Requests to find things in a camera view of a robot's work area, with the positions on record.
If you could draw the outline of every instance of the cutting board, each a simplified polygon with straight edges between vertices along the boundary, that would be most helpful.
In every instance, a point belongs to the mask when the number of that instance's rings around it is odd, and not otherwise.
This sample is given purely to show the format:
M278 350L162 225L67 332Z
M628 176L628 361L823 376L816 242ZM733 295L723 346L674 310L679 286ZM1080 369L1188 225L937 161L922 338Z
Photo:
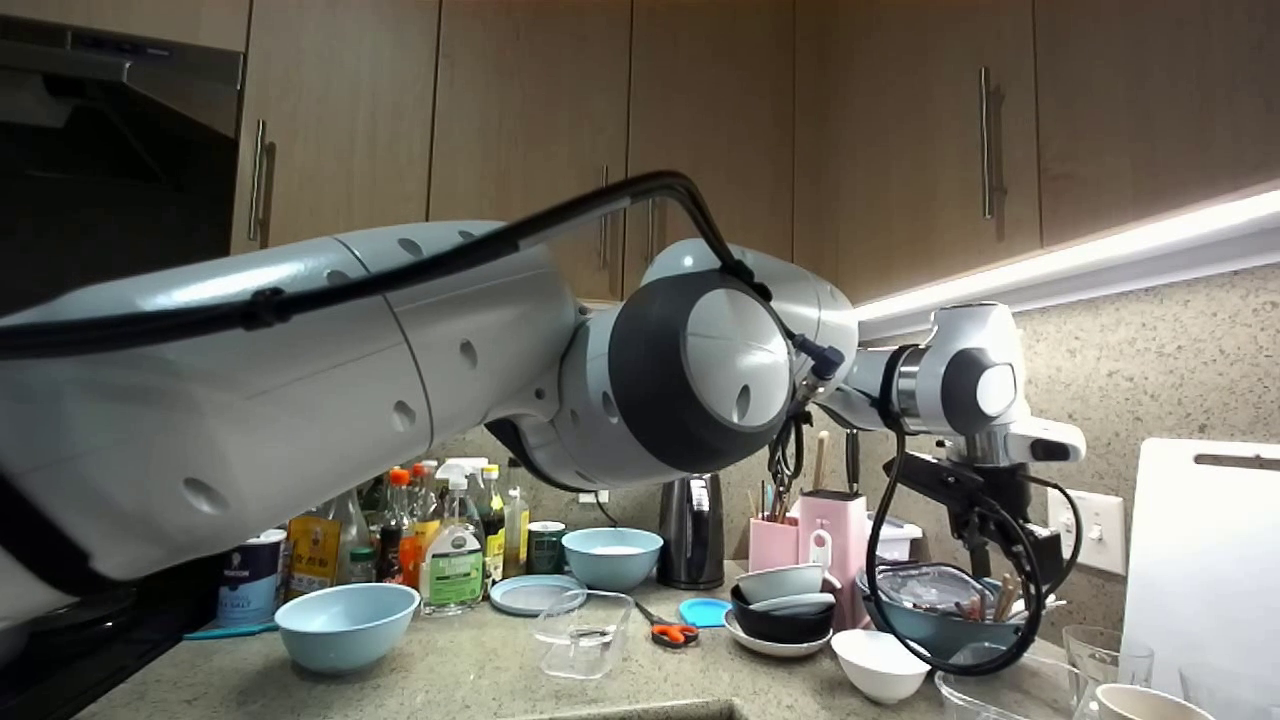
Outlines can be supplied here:
M1156 688L1216 663L1280 707L1280 446L1138 446L1124 643L1156 648Z

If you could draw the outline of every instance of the light blue bowl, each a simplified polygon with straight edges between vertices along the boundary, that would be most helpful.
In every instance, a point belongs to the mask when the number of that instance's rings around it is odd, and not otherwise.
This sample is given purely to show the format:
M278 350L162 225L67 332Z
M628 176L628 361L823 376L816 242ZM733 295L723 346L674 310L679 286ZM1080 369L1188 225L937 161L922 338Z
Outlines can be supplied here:
M613 593L643 583L664 550L664 539L643 529L577 529L558 545L571 581Z
M339 583L288 601L275 630L293 663L320 676L358 672L383 659L419 597L403 583Z

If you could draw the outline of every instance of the white robotic arm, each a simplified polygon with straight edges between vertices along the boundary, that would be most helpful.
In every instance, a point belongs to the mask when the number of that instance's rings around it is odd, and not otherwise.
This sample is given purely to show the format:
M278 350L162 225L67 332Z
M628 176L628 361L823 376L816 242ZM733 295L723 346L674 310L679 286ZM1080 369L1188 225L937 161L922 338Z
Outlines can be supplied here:
M673 188L707 244L581 310L536 242ZM517 225L367 227L93 286L0 322L0 630L225 554L472 428L563 487L726 469L806 401L965 436L977 469L1037 449L995 310L941 316L922 350L855 350L833 286L726 253L673 174Z

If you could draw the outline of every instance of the black bowl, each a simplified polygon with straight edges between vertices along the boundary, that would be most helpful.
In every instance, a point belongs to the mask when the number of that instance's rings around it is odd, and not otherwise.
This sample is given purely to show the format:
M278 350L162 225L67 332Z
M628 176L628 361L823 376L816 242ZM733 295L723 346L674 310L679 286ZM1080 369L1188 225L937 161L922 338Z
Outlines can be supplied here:
M833 633L835 604L823 607L773 607L773 611L751 611L751 601L733 583L733 622L773 643L810 643Z

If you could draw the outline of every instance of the upper cabinet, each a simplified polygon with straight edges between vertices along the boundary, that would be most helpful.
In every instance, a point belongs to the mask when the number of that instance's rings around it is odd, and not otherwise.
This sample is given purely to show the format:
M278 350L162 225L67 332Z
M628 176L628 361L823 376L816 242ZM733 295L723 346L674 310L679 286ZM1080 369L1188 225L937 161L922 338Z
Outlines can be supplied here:
M1274 0L1037 0L1044 237L1280 174Z
M517 221L628 161L628 0L445 0L431 221ZM622 225L550 244L581 295L614 295Z
M628 174L688 174L721 234L792 258L792 0L637 0ZM633 225L633 277L692 225L654 204Z
M1030 0L795 11L798 264L865 301L1038 244Z
M435 4L254 0L232 248L423 221Z
M0 0L0 16L243 54L248 0Z

